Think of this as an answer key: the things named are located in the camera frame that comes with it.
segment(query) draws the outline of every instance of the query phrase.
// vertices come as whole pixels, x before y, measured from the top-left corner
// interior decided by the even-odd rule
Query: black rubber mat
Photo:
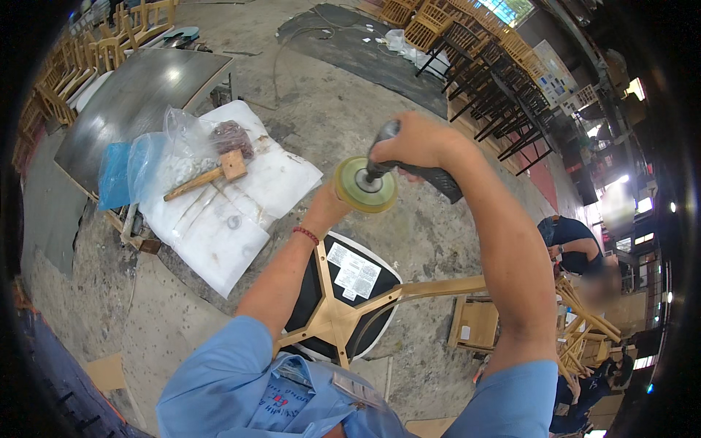
[[[304,28],[328,25],[324,18],[336,25],[357,28],[335,29],[331,38],[330,34],[322,30],[305,32]],[[372,25],[380,33],[360,29],[365,25]],[[388,30],[390,28],[382,23],[347,8],[319,4],[280,26],[278,43],[285,43],[296,35],[287,43],[287,48],[382,85],[446,118],[446,97],[440,92],[442,80],[428,72],[415,77],[416,67],[409,60],[395,56],[396,52],[389,52],[386,47],[378,47],[375,38],[380,38]],[[362,40],[365,38],[370,38],[371,41],[364,43]]]

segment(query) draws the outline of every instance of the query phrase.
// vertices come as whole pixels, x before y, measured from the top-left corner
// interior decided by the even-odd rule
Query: white sheet
[[[231,183],[220,178],[168,202],[155,182],[139,210],[154,233],[226,298],[268,240],[265,230],[316,186],[322,173],[268,137],[263,123],[242,101],[201,118],[234,120],[247,130],[257,150],[246,166],[248,175]],[[159,170],[171,158],[166,148]]]

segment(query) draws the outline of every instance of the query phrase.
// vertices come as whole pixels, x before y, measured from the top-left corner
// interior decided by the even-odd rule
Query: wooden mallet
[[[226,180],[230,182],[248,174],[246,164],[243,162],[243,154],[241,153],[240,149],[235,149],[231,152],[222,154],[219,156],[219,159],[222,162],[222,165],[216,169],[210,170],[209,172],[203,173],[199,177],[191,179],[185,184],[182,184],[169,194],[163,196],[163,200],[167,202],[173,198],[177,198],[183,193],[197,189],[199,186],[212,182],[219,177],[226,177]]]

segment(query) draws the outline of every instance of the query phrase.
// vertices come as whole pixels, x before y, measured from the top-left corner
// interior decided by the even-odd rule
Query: blue work shirt
[[[357,374],[289,353],[271,363],[272,354],[261,322],[233,318],[163,389],[161,436],[321,438],[343,423],[348,438],[415,437],[384,401],[379,409],[358,406],[332,383],[335,372],[372,387]],[[557,365],[548,360],[492,374],[444,437],[546,437],[556,384]]]

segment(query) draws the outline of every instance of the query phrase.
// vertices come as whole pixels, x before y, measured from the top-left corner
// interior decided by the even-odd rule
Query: black t-shirt
[[[577,239],[594,239],[599,248],[599,253],[591,261],[587,260],[585,252],[564,252],[562,253],[562,267],[570,272],[579,275],[593,275],[601,271],[604,265],[604,255],[601,253],[599,242],[594,237],[592,231],[577,219],[569,219],[562,217],[557,220],[554,235],[552,236],[553,245],[563,245]]]

